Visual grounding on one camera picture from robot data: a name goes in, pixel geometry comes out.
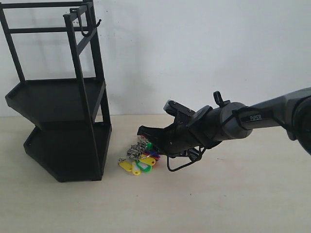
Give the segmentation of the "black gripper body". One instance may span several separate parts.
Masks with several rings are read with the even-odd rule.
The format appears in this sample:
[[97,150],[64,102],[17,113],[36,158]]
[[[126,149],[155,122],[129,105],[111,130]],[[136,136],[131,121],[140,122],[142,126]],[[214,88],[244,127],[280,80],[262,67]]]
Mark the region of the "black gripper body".
[[164,128],[155,128],[155,147],[162,154],[180,154],[184,150],[203,146],[187,123],[172,123]]

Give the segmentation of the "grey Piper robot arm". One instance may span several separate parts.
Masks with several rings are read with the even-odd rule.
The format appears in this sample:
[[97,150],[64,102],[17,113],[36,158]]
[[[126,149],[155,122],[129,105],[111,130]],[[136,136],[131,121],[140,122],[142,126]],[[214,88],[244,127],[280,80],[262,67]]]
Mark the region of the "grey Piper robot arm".
[[224,101],[214,92],[218,105],[198,111],[168,100],[164,110],[174,117],[165,128],[140,126],[137,134],[145,137],[162,154],[177,157],[194,147],[207,150],[223,141],[247,138],[254,129],[282,127],[291,141],[298,141],[311,151],[311,89],[304,88],[282,96],[246,106]]

